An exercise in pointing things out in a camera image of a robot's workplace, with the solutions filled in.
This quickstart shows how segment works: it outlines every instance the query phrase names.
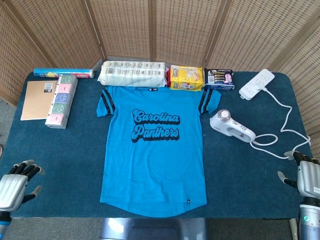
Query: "robotic hand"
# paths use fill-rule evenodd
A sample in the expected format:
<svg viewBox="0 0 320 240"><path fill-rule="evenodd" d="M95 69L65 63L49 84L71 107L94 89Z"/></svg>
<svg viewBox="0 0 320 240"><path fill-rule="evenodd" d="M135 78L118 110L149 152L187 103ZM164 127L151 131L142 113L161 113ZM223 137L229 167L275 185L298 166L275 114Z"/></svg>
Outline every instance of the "robotic hand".
<svg viewBox="0 0 320 240"><path fill-rule="evenodd" d="M28 160L15 164L0 180L0 239L11 223L11 212L41 192L42 186L39 185L32 193L25 195L29 181L37 173L45 174L45 171L34 163L34 160Z"/></svg>
<svg viewBox="0 0 320 240"><path fill-rule="evenodd" d="M289 160L296 161L298 178L297 181L288 179L281 171L278 171L278 176L283 183L296 188L304 197L300 203L301 229L298 237L302 240L320 240L320 163L298 151L289 151L284 155L288 156Z"/></svg>

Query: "white facial device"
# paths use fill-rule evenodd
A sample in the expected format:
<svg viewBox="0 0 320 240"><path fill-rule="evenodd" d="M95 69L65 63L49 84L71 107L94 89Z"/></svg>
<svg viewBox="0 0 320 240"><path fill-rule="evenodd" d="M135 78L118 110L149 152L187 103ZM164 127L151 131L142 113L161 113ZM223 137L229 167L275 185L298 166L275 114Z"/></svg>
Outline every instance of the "white facial device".
<svg viewBox="0 0 320 240"><path fill-rule="evenodd" d="M253 131L233 120L230 112L225 109L218 111L210 118L210 126L224 135L235 136L246 143L252 143L256 139Z"/></svg>

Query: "blue tablecloth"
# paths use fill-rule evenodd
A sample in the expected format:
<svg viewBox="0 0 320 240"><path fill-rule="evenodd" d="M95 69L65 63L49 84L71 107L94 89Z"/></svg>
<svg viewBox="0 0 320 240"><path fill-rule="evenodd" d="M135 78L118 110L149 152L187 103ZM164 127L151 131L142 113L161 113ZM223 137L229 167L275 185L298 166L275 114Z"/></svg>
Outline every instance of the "blue tablecloth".
<svg viewBox="0 0 320 240"><path fill-rule="evenodd" d="M239 89L255 74L235 72L235 89L221 91L217 110L229 110L235 120L257 135L278 135L278 142L265 149L283 155L304 140L294 133L280 133L288 109L279 106L267 93L260 92L251 101L240 98ZM48 128L44 120L20 121L27 82L45 80L34 77L32 73L28 75L0 163L0 172L7 173L13 164L35 159L45 169L46 175L37 174L32 179L27 189L31 192L35 186L42 185L43 190L36 199L21 206L13 217L137 217L99 202L111 116L96 116L97 103L104 87L97 82L98 75L99 72L96 72L94 79L79 79L66 129ZM289 78L275 73L275 79L267 88L283 104L293 106L287 128L305 134ZM277 175L277 171L282 171L287 177L296 179L296 163L254 150L248 143L214 131L210 128L209 117L208 113L200 117L207 205L186 212L181 217L297 217L302 199L296 189L284 185ZM299 150L311 155L308 145Z"/></svg>

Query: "power cord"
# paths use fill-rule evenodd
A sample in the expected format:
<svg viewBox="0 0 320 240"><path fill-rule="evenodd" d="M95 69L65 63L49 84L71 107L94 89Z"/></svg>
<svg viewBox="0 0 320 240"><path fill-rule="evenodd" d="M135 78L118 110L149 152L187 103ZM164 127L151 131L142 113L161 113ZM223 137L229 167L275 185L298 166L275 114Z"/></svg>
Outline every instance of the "power cord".
<svg viewBox="0 0 320 240"><path fill-rule="evenodd" d="M311 145L311 143L310 143L310 140L311 140L311 139L310 139L309 136L306 136L306 137L305 137L305 136L303 136L301 133L299 133L299 132L297 132L297 131L295 131L295 130L285 129L285 126L286 126L286 124L287 124L287 122L288 122L289 115L290 115L290 113L291 113L291 111L292 111L292 107L291 107L291 106L288 106L288 105L284 105L284 104L282 104L281 102L279 102L278 99L277 99L271 92L269 92L265 87L258 86L258 88L261 89L262 91L265 91L266 93L268 93L268 94L276 101L277 104L279 104L280 106L282 106L282 107L284 107L284 108L288 108L288 109L289 109L288 113L286 114L284 124L283 124L283 126L281 127L281 129L280 129L280 133L283 133L283 132L291 132L291 133L295 133L295 134L297 134L297 135L299 135L300 137L302 137L302 138L305 139L305 141L304 141L303 143L295 146L295 147L292 149L292 151L295 151L297 148L299 148L299 147L301 147L302 145L305 145L305 144ZM255 138L257 139L257 138L265 137L265 136L272 136L272 137L275 138L275 140L272 141L272 142L269 142L269 143L258 143L258 142L256 142L256 141L253 141L253 142L250 142L250 146L253 147L253 148L256 149L256 150L265 152L265 153L270 154L270 155L272 155L272 156L274 156L274 157L276 157L276 158L279 158L279 159L288 159L288 158L289 158L288 156L278 156L278 155L276 155L276 154L274 154L274 153L272 153L272 152L270 152L270 151L264 150L264 149L262 149L262 148L255 147L255 146L253 145L253 144L255 144L255 145L258 145L258 146L269 146L269 145L275 144L275 143L278 141L278 137L277 137L276 135L270 134L270 133L258 135L258 136L256 136Z"/></svg>

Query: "brown notebook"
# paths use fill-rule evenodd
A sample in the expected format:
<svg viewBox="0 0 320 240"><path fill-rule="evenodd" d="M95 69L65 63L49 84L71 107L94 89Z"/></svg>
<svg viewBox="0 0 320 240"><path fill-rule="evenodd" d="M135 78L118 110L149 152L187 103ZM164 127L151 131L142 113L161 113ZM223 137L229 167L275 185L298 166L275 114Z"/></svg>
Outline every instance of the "brown notebook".
<svg viewBox="0 0 320 240"><path fill-rule="evenodd" d="M21 121L47 118L56 84L56 80L28 81Z"/></svg>

